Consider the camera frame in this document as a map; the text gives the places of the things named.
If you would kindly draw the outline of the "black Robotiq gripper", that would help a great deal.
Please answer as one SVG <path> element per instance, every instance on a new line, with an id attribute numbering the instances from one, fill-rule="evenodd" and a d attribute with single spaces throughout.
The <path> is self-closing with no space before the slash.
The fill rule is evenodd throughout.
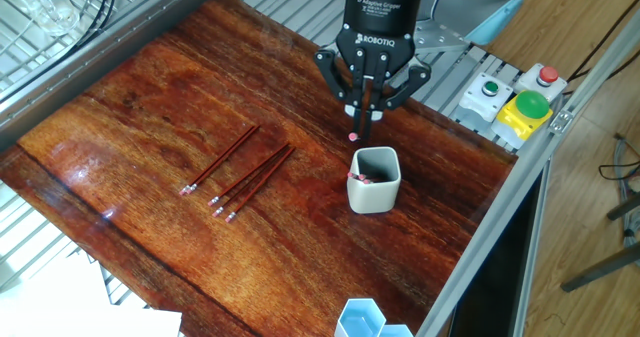
<path id="1" fill-rule="evenodd" d="M 352 73 L 348 86 L 335 59 L 333 49 L 319 49 L 314 61 L 333 95 L 353 109 L 350 137 L 368 140 L 373 114 L 395 110 L 426 84 L 431 67 L 411 63 L 408 79 L 383 99 L 384 80 L 394 76 L 413 58 L 412 36 L 421 0 L 346 0 L 343 29 L 336 37 L 338 50 Z M 364 127 L 360 132 L 364 78 L 374 78 Z"/>

